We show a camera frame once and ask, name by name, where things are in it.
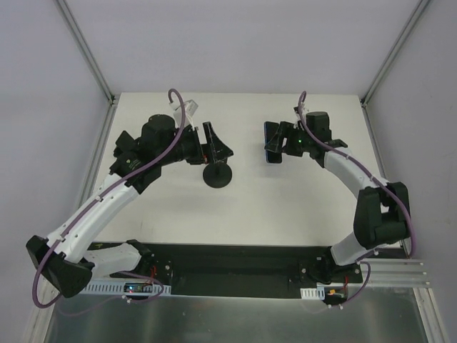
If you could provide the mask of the black smartphone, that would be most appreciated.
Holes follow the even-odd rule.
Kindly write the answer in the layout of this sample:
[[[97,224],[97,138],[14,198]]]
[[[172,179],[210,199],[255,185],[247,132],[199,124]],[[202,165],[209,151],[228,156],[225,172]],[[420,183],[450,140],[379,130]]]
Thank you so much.
[[[267,144],[275,135],[279,127],[278,123],[272,121],[266,121],[263,126],[264,130],[264,143]],[[269,164],[281,164],[282,154],[273,153],[272,151],[265,150],[266,162]]]

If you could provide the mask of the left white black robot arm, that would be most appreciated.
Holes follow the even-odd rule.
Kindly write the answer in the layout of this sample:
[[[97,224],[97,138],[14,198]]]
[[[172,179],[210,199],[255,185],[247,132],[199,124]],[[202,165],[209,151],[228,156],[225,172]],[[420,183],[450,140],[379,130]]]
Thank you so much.
[[[172,117],[155,114],[138,138],[123,131],[116,140],[115,162],[99,189],[58,229],[47,237],[34,235],[26,243],[36,268],[32,289],[44,277],[61,296],[70,298],[94,278],[119,272],[145,277],[151,269],[151,252],[135,239],[98,251],[89,247],[127,204],[161,176],[163,166],[180,161],[203,164],[207,185],[222,188],[230,183],[227,160],[233,151],[218,138],[211,122],[205,122],[203,129],[204,144],[191,124],[176,127]]]

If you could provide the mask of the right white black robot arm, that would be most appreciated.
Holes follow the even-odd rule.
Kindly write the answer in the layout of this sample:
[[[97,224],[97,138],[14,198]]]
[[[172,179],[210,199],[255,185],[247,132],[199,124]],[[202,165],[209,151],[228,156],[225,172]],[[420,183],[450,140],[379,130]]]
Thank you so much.
[[[307,154],[356,198],[352,233],[334,244],[329,259],[321,264],[326,280],[337,282],[346,275],[346,265],[379,247],[410,238],[412,223],[406,185],[378,179],[370,173],[353,157],[343,140],[333,139],[326,112],[310,112],[296,123],[267,121],[263,128],[267,162],[280,164],[284,154]]]

